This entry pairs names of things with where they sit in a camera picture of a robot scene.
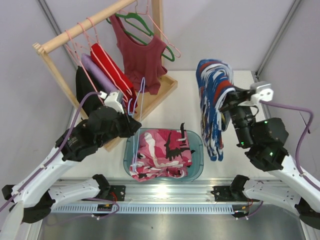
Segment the blue patterned trousers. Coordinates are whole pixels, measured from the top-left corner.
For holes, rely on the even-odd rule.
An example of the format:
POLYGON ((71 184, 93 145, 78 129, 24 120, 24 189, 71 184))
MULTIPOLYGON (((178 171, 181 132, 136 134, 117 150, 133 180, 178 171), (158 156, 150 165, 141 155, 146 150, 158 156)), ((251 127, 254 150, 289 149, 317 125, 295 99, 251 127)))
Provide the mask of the blue patterned trousers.
POLYGON ((199 61, 196 81, 200 99, 200 129, 203 144, 211 161, 222 161, 224 144, 222 132, 226 130, 230 115, 224 116, 220 108, 226 96, 235 91, 234 72, 229 64, 219 59, 199 61))

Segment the light blue wire hanger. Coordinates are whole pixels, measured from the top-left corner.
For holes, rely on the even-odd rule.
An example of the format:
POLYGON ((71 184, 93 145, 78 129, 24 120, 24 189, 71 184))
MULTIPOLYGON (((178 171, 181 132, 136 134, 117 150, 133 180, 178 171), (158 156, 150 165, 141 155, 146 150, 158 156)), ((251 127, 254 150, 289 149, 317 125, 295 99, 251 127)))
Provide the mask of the light blue wire hanger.
MULTIPOLYGON (((146 85, 146 79, 145 77, 142 77, 141 83, 140 83, 140 89, 136 94, 136 100, 133 105, 132 111, 130 110, 129 106, 127 108, 127 113, 132 118, 134 117, 134 114, 138 114, 138 121, 142 121, 142 111, 143 111, 143 103, 144 103, 144 93, 145 93, 145 85, 146 85)), ((138 158, 138 147, 139 147, 139 137, 138 134, 140 133, 140 127, 137 130, 136 135, 133 136, 133 144, 132 144, 132 172, 137 173, 137 158, 138 158)))

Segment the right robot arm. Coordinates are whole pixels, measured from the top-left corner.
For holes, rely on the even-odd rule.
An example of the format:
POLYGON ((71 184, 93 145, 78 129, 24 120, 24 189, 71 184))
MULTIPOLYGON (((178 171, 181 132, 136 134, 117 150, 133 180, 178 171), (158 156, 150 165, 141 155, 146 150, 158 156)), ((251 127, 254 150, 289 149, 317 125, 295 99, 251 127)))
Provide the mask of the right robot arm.
POLYGON ((268 186, 258 180, 237 175, 229 189, 238 201, 260 200, 286 209, 306 225, 320 228, 320 182, 303 169, 284 144, 289 136, 280 118, 256 121, 251 107, 273 98, 269 85, 251 89, 235 88, 226 95, 221 112, 229 112, 238 138, 238 147, 259 170, 286 183, 290 189, 268 186))

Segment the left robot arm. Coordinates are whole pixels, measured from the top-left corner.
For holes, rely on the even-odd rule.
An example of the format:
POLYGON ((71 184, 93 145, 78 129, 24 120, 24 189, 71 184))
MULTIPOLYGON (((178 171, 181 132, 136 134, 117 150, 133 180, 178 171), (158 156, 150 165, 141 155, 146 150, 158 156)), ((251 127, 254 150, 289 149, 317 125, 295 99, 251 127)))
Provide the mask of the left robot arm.
POLYGON ((22 214, 18 223, 33 224, 52 210, 78 200, 107 199, 111 186, 102 174, 95 174, 80 184, 53 188, 52 185, 69 169, 93 155, 115 138, 133 136, 142 124, 126 113, 100 107, 56 141, 47 158, 25 180, 5 185, 3 197, 14 205, 9 209, 22 214))

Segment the pink hanger with purple garment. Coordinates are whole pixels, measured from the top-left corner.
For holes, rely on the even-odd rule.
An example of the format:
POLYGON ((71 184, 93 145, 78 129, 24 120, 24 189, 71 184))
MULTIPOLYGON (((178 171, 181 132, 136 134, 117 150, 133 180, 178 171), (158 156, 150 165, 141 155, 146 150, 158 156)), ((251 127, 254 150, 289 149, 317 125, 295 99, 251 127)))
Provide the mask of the pink hanger with purple garment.
POLYGON ((111 80, 115 85, 118 91, 121 91, 121 88, 117 85, 117 80, 119 79, 118 73, 119 69, 114 63, 112 58, 105 52, 100 44, 95 43, 90 45, 89 36, 84 31, 84 34, 87 38, 89 47, 90 47, 90 57, 92 61, 103 71, 103 73, 111 80))

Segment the pink hanger with black garment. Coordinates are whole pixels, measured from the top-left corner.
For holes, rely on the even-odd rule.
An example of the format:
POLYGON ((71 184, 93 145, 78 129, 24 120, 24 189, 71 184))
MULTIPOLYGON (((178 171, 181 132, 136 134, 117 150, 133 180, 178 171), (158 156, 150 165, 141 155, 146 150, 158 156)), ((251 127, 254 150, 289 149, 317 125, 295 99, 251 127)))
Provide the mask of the pink hanger with black garment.
POLYGON ((69 47, 69 45, 66 44, 66 45, 67 45, 67 48, 68 48, 68 50, 69 50, 69 53, 70 53, 71 56, 73 57, 75 63, 77 64, 77 67, 78 67, 78 66, 81 66, 81 67, 84 69, 84 71, 85 71, 87 77, 89 78, 92 86, 94 87, 94 89, 95 89, 96 92, 97 92, 97 89, 96 89, 95 85, 93 84, 91 78, 89 77, 89 75, 88 75, 88 73, 87 73, 87 70, 85 69, 84 65, 82 64, 80 54, 77 52, 76 43, 74 42, 74 40, 73 40, 73 38, 71 37, 71 35, 70 35, 70 33, 69 33, 68 30, 65 30, 65 33, 66 33, 67 36, 68 36, 68 40, 71 41, 72 48, 73 48, 73 50, 71 50, 71 48, 69 47))

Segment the wooden clothes rack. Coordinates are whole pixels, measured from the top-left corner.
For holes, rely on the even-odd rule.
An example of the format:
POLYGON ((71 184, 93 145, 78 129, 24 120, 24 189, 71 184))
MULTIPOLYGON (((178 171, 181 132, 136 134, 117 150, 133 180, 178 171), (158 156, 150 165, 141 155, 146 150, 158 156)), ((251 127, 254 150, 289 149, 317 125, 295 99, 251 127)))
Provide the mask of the wooden clothes rack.
MULTIPOLYGON (((107 8, 89 17, 89 19, 85 19, 81 23, 83 28, 81 28, 79 24, 76 24, 72 28, 68 29, 70 36, 72 37, 72 39, 74 39, 75 37, 82 34, 84 30, 86 31, 89 30, 90 28, 101 23, 107 17, 129 6, 133 2, 134 2, 133 0, 116 1, 115 3, 111 4, 107 8)), ((57 69, 55 63, 52 61, 52 59, 49 56, 49 53, 65 45, 68 42, 69 42, 68 35, 65 32, 63 32, 44 44, 35 43, 32 46, 35 49, 36 53, 42 58, 43 62, 47 65, 49 71, 55 78, 57 84, 59 85, 63 93, 67 96, 68 100, 71 102, 71 104, 75 108, 78 108, 80 104, 77 101, 76 96, 73 94, 69 85, 67 84, 62 74, 57 69)), ((144 94, 142 120, 147 118, 148 115, 150 115, 150 113, 154 111, 178 87, 178 82, 167 74, 163 75, 159 79, 159 81, 161 83, 161 86, 157 95, 151 95, 150 93, 144 94)), ((139 120, 139 115, 135 114, 134 118, 136 120, 139 120)))

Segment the pink camouflage garment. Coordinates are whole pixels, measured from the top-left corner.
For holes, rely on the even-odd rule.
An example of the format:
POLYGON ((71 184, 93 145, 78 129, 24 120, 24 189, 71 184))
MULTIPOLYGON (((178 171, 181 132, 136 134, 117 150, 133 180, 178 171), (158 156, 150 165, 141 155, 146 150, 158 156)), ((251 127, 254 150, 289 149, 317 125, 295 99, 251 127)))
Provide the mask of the pink camouflage garment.
POLYGON ((138 182, 156 178, 183 179, 193 164, 185 124, 180 129, 147 129, 138 136, 129 167, 130 176, 138 182))

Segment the purple garment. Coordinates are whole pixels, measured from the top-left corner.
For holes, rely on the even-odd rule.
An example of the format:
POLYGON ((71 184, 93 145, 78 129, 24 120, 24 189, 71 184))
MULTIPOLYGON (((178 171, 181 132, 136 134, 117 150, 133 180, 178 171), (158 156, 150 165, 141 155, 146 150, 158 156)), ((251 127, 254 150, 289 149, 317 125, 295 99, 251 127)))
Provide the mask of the purple garment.
POLYGON ((93 75, 105 93, 116 92, 118 89, 105 73, 93 62, 92 58, 85 53, 81 54, 81 62, 84 68, 93 75))

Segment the black garment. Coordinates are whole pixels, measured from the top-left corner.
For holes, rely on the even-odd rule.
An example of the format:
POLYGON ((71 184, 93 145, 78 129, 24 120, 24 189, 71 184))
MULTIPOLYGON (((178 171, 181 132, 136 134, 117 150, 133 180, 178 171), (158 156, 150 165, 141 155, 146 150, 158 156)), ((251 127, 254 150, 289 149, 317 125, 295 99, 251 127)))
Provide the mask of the black garment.
MULTIPOLYGON (((83 98, 91 92, 100 92, 103 90, 101 84, 97 81, 97 79, 87 71, 92 83, 94 84, 96 90, 92 86, 88 76, 86 75, 84 69, 81 66, 78 66, 75 75, 75 84, 76 84, 76 99, 80 103, 83 98)), ((99 107, 102 107, 103 104, 101 99, 97 95, 91 95, 87 98, 82 108, 84 112, 89 117, 90 113, 97 110, 99 107)))

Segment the maroon tank top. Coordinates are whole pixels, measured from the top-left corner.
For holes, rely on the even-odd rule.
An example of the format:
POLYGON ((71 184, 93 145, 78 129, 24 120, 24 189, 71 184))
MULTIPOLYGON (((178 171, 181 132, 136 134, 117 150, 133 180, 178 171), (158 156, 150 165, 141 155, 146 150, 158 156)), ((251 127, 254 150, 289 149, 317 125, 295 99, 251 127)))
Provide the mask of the maroon tank top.
POLYGON ((158 36, 154 36, 147 45, 138 43, 125 33, 119 17, 112 15, 109 20, 116 36, 117 47, 122 54, 124 74, 136 91, 140 89, 144 78, 144 91, 157 95, 161 87, 159 78, 168 72, 161 61, 167 45, 158 36))

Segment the teal plastic basket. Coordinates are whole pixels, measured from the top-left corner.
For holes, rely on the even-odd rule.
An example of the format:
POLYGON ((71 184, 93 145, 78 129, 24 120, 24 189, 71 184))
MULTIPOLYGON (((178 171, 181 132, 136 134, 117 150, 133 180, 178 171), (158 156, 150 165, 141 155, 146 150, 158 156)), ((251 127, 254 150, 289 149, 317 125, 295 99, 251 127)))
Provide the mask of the teal plastic basket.
MULTIPOLYGON (((150 130, 153 128, 143 128, 140 130, 140 133, 143 133, 146 130, 150 130)), ((192 182, 196 180, 201 173, 203 172, 204 168, 204 148, 203 148, 203 142, 196 134, 195 132, 191 130, 186 130, 188 135, 188 140, 191 149, 194 150, 194 153, 192 154, 192 166, 188 169, 188 176, 181 178, 181 179, 174 179, 174 178, 168 178, 168 177, 159 177, 155 178, 153 180, 155 181, 175 181, 175 182, 192 182)), ((126 141, 126 147, 124 152, 124 158, 123 158, 123 167, 125 172, 129 175, 129 167, 132 163, 133 159, 133 136, 128 138, 126 141)))

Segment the aluminium mounting rail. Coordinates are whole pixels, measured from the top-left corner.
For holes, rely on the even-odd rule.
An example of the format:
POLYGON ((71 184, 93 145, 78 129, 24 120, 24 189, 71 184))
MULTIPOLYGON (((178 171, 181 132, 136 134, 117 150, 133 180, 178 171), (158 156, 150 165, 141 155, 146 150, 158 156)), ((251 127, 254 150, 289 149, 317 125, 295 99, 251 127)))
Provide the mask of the aluminium mounting rail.
POLYGON ((240 192, 231 179, 211 179, 195 181, 150 180, 110 180, 106 193, 98 194, 101 201, 117 203, 213 203, 213 202, 247 202, 265 201, 268 204, 300 202, 301 196, 281 180, 253 180, 249 185, 252 192, 249 199, 233 196, 232 189, 240 192))

